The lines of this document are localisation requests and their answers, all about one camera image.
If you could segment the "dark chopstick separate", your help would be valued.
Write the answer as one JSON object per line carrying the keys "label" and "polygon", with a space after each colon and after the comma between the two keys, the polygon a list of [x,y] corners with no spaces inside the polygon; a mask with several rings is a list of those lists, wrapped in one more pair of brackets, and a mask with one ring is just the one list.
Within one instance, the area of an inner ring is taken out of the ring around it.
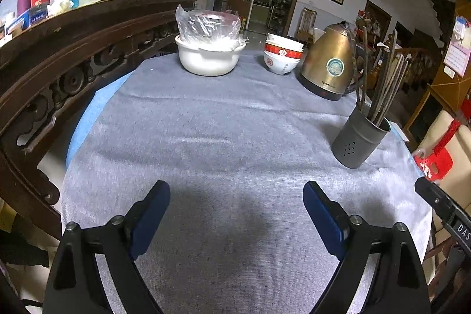
{"label": "dark chopstick separate", "polygon": [[369,110],[368,119],[370,120],[371,123],[374,122],[375,116],[377,115],[377,107],[379,105],[379,99],[385,88],[385,83],[387,82],[387,74],[389,72],[389,67],[391,65],[393,58],[394,58],[394,50],[391,49],[389,51],[388,57],[382,62],[382,68],[381,68],[379,79],[378,79],[378,87],[376,88],[376,92],[372,100],[372,105]]}

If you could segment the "blue round table cover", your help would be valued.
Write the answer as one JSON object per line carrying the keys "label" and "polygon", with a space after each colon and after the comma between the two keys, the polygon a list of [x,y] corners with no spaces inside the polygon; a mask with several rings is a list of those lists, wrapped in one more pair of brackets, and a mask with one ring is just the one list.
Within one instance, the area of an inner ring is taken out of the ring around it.
{"label": "blue round table cover", "polygon": [[80,146],[82,146],[82,143],[84,143],[86,136],[89,134],[93,124],[95,124],[98,117],[101,115],[105,105],[107,105],[113,95],[126,82],[126,80],[129,79],[131,75],[132,72],[118,78],[117,80],[114,80],[112,83],[95,92],[92,100],[84,110],[82,117],[79,119],[77,126],[73,131],[65,158],[66,168],[69,167],[74,155],[76,155]]}

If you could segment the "wooden chair far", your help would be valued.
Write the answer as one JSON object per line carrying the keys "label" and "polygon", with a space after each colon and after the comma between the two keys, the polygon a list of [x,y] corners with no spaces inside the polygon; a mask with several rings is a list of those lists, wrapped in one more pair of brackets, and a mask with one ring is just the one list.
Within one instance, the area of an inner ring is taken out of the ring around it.
{"label": "wooden chair far", "polygon": [[317,12],[313,9],[304,7],[301,11],[298,25],[295,30],[295,40],[307,43],[313,39],[314,23],[316,21]]}

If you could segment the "white bowl with plastic bag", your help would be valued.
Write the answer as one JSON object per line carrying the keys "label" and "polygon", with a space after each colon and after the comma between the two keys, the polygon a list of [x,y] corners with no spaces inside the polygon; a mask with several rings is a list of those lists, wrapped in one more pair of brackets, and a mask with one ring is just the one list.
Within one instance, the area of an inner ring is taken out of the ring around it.
{"label": "white bowl with plastic bag", "polygon": [[198,76],[219,77],[234,70],[247,40],[234,14],[205,9],[176,8],[179,34],[175,38],[182,66]]}

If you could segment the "grey table cloth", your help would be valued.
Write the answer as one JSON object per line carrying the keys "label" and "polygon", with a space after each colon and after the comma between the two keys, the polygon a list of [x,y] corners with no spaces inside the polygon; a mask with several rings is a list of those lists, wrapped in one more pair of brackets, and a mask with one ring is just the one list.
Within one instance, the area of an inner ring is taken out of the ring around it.
{"label": "grey table cloth", "polygon": [[338,262],[304,207],[307,182],[371,225],[405,223],[419,254],[429,240],[431,208],[397,135],[354,170],[332,154],[354,102],[317,97],[257,52],[222,77],[175,54],[144,61],[67,168],[62,220],[103,225],[163,180],[171,201],[137,268],[166,313],[308,313]]}

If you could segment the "grey metal utensil cup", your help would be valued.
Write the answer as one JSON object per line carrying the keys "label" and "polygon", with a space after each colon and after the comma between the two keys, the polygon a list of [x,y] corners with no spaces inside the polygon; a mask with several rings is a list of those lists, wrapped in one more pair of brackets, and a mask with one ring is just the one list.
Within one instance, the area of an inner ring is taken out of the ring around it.
{"label": "grey metal utensil cup", "polygon": [[343,166],[357,169],[389,131],[386,118],[376,125],[355,107],[331,145],[332,154]]}

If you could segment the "wall calendar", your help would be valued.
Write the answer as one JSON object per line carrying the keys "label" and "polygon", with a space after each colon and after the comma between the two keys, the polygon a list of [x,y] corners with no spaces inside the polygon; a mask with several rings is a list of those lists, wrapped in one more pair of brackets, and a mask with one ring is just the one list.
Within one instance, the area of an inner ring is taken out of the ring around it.
{"label": "wall calendar", "polygon": [[470,61],[470,42],[470,22],[456,17],[444,65],[460,77],[464,77]]}

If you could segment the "gold electric kettle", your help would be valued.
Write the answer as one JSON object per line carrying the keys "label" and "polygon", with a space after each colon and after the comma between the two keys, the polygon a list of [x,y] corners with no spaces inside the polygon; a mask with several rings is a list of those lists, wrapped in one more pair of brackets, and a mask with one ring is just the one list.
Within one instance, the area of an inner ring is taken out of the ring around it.
{"label": "gold electric kettle", "polygon": [[[324,99],[337,101],[355,91],[347,29],[351,29],[347,21],[327,26],[323,35],[309,48],[298,72],[299,83]],[[363,49],[356,45],[360,87],[365,77],[359,64],[363,53]]]}

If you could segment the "red white stacked bowls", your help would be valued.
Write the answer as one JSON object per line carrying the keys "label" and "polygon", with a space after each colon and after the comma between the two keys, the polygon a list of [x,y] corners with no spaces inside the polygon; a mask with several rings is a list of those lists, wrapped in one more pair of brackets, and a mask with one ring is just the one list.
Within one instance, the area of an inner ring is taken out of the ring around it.
{"label": "red white stacked bowls", "polygon": [[267,34],[263,59],[271,72],[277,75],[285,75],[298,65],[303,52],[304,45],[302,43],[284,36]]}

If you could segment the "dark chopstick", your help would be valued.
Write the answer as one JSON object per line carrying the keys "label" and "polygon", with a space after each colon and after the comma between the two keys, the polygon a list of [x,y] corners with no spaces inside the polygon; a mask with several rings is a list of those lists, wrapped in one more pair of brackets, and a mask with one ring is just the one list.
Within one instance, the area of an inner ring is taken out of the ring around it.
{"label": "dark chopstick", "polygon": [[377,88],[376,93],[374,94],[372,105],[370,106],[370,110],[368,114],[368,119],[370,120],[371,123],[373,123],[376,126],[379,125],[379,123],[376,123],[375,121],[378,115],[378,108],[380,107],[380,100],[382,98],[382,95],[387,85],[389,67],[394,58],[394,51],[395,51],[397,38],[398,38],[398,32],[395,29],[393,31],[393,37],[391,39],[391,43],[389,45],[389,54],[386,57],[386,59],[382,62],[382,69],[379,74],[378,88]]}
{"label": "dark chopstick", "polygon": [[351,57],[352,57],[352,66],[353,66],[353,78],[354,78],[354,83],[355,83],[355,92],[356,92],[356,105],[358,107],[358,110],[361,112],[362,106],[361,106],[361,90],[360,90],[360,79],[359,79],[359,70],[357,66],[357,58],[356,58],[356,44],[355,40],[353,37],[353,34],[351,33],[350,29],[347,29],[347,36],[348,36],[348,41],[351,47]]}
{"label": "dark chopstick", "polygon": [[399,81],[404,64],[407,63],[407,60],[403,54],[400,54],[399,56],[397,56],[397,58],[398,58],[397,64],[395,65],[394,71],[391,73],[391,76],[387,79],[386,87],[384,89],[384,92],[381,94],[381,97],[378,102],[378,107],[373,116],[373,122],[377,125],[380,124],[379,120],[389,103],[389,99],[393,95],[393,91]]}
{"label": "dark chopstick", "polygon": [[395,89],[394,89],[394,91],[393,91],[393,95],[392,95],[392,97],[389,99],[389,103],[388,103],[387,107],[385,108],[385,110],[384,110],[384,112],[383,112],[383,115],[381,116],[381,118],[380,118],[380,120],[379,120],[380,123],[381,123],[381,121],[383,120],[383,118],[385,117],[386,113],[389,111],[389,108],[390,108],[390,106],[392,105],[392,102],[393,102],[393,100],[394,100],[396,94],[398,93],[398,89],[400,88],[400,86],[401,86],[401,84],[402,84],[402,80],[403,80],[403,78],[404,78],[404,75],[405,75],[405,73],[406,73],[407,67],[408,67],[408,65],[409,65],[409,59],[408,59],[408,57],[405,57],[405,58],[406,58],[406,60],[407,60],[407,63],[404,64],[404,67],[403,67],[402,73],[401,73],[401,75],[400,75],[399,81],[398,81],[398,83],[397,83],[397,85],[396,85],[396,87],[395,87]]}

